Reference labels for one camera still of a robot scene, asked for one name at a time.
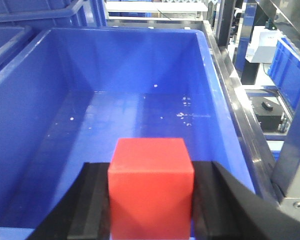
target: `black box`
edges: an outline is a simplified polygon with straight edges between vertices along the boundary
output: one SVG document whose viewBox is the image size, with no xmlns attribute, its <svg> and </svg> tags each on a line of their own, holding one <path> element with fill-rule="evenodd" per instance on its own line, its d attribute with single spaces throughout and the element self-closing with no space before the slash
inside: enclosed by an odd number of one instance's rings
<svg viewBox="0 0 300 240">
<path fill-rule="evenodd" d="M 265 97 L 251 97 L 252 109 L 264 132 L 275 132 L 281 123 L 284 109 Z"/>
</svg>

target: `white shelf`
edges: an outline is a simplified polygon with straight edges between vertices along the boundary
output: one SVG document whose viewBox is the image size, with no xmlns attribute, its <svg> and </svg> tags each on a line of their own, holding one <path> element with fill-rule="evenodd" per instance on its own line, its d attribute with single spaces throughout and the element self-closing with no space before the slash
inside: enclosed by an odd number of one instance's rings
<svg viewBox="0 0 300 240">
<path fill-rule="evenodd" d="M 146 2 L 146 1 L 108 1 L 108 12 L 120 13 L 196 13 L 207 12 L 202 2 Z"/>
</svg>

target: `red cube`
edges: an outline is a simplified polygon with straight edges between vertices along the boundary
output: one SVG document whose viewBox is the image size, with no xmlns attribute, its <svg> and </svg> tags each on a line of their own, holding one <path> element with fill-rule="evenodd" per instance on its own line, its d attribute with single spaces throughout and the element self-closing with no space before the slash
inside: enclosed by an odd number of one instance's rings
<svg viewBox="0 0 300 240">
<path fill-rule="evenodd" d="M 188 240 L 194 169 L 182 138 L 121 138 L 108 170 L 114 240 Z"/>
</svg>

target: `stacked blue bins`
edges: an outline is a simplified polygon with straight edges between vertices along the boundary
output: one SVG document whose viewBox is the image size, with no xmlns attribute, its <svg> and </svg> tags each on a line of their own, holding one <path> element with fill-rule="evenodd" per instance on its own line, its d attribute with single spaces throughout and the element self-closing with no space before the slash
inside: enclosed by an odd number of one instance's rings
<svg viewBox="0 0 300 240">
<path fill-rule="evenodd" d="M 287 43 L 286 39 L 278 40 L 268 74 L 295 110 L 300 99 L 300 57 Z"/>
<path fill-rule="evenodd" d="M 90 0 L 92 13 L 97 25 L 105 26 L 103 4 L 99 2 Z M 83 3 L 84 0 L 0 0 L 0 26 L 31 26 L 36 32 L 53 26 L 87 26 Z"/>
<path fill-rule="evenodd" d="M 84 162 L 139 137 L 183 138 L 253 191 L 201 31 L 41 32 L 0 72 L 0 227 L 34 229 Z"/>
<path fill-rule="evenodd" d="M 0 69 L 27 44 L 32 34 L 30 27 L 0 27 Z"/>
<path fill-rule="evenodd" d="M 152 0 L 108 0 L 112 2 L 152 2 Z M 150 12 L 109 12 L 110 17 L 141 17 L 150 18 Z"/>
</svg>

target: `screw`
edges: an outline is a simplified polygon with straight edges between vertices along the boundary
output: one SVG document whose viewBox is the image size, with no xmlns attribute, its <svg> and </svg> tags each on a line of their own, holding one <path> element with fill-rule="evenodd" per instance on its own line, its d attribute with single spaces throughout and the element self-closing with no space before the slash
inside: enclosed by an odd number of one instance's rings
<svg viewBox="0 0 300 240">
<path fill-rule="evenodd" d="M 299 209 L 300 208 L 300 202 L 299 201 L 294 202 L 293 206 L 294 206 L 295 209 Z"/>
</svg>

